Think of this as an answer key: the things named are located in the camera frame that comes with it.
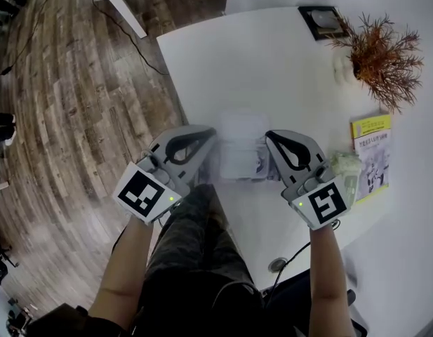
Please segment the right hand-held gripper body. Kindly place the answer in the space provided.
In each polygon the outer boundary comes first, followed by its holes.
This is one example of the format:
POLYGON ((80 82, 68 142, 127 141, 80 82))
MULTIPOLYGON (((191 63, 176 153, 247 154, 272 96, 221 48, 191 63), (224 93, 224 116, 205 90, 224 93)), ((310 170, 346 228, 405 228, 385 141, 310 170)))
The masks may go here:
POLYGON ((281 196, 311 230, 330 225, 349 211, 342 178, 334 174, 327 159, 283 190, 281 196))

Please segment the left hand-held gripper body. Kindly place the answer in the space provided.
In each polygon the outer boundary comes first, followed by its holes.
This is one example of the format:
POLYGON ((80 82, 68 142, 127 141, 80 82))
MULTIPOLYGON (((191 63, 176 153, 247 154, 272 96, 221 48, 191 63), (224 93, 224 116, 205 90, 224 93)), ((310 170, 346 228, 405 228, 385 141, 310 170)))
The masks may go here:
POLYGON ((184 172, 173 169, 173 161, 156 150, 143 150, 130 162, 113 192, 115 202, 144 223, 153 223, 190 193, 184 172))

